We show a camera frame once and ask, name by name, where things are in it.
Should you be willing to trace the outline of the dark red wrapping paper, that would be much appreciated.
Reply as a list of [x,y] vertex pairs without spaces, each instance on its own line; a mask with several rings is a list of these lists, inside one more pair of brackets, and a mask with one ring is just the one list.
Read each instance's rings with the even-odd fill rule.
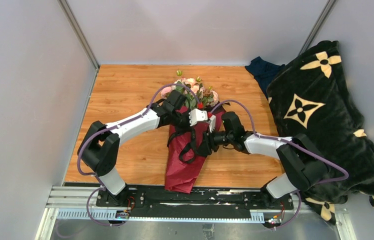
[[191,148],[191,143],[195,143],[196,147],[200,145],[203,133],[209,129],[208,123],[199,122],[192,129],[194,134],[191,129],[181,130],[169,126],[165,190],[189,194],[205,163],[206,157],[197,155]]

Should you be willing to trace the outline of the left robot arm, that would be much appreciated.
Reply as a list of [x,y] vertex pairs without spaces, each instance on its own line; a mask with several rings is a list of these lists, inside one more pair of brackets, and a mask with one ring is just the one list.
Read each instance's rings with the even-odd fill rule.
[[93,122],[78,151],[77,164],[86,164],[94,176],[109,193],[109,200],[115,206],[124,206],[128,201],[128,187],[117,171],[116,163],[119,148],[128,140],[147,131],[168,125],[189,126],[189,118],[179,110],[188,98],[178,91],[173,91],[165,99],[150,103],[140,112],[104,124]]

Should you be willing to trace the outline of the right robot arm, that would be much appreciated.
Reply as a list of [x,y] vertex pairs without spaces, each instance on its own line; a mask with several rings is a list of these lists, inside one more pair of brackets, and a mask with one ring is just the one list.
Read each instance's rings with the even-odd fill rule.
[[260,188],[257,200],[267,209],[273,209],[282,197],[296,191],[307,191],[329,172],[329,167],[321,160],[321,153],[304,134],[295,137],[273,137],[257,135],[245,130],[239,117],[233,112],[225,112],[221,117],[224,129],[216,129],[216,116],[204,110],[194,109],[189,113],[189,123],[207,123],[208,129],[202,135],[197,153],[207,157],[219,147],[232,145],[241,153],[264,155],[278,159],[284,173]]

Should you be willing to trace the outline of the black blanket with cream flowers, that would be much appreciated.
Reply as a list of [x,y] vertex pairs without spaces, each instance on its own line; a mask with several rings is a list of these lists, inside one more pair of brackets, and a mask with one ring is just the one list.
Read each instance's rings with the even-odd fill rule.
[[337,165],[325,183],[301,193],[323,220],[335,224],[335,205],[364,194],[374,208],[374,143],[348,90],[339,42],[324,40],[288,63],[266,88],[281,137],[306,135]]

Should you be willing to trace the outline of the dark blue cloth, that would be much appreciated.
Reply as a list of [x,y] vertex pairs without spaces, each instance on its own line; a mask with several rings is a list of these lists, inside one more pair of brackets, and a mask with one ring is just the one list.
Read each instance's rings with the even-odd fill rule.
[[277,65],[266,60],[260,56],[252,59],[249,65],[244,68],[250,73],[259,85],[265,98],[268,100],[267,88],[269,84],[275,79],[276,75],[285,68],[285,64]]

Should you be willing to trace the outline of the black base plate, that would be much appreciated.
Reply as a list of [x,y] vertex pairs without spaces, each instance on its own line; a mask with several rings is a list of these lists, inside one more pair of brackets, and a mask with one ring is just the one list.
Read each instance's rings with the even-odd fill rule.
[[120,201],[100,190],[95,206],[127,209],[132,217],[179,219],[247,219],[253,210],[279,214],[294,208],[289,194],[272,199],[253,188],[194,187],[190,193],[181,193],[161,185],[127,187]]

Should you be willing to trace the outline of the aluminium rail frame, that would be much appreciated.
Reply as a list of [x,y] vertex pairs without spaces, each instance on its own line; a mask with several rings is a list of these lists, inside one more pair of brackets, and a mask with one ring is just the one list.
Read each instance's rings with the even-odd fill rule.
[[96,183],[52,187],[38,240],[354,240],[350,214],[325,222],[294,194],[267,200],[253,188],[130,185],[114,200]]

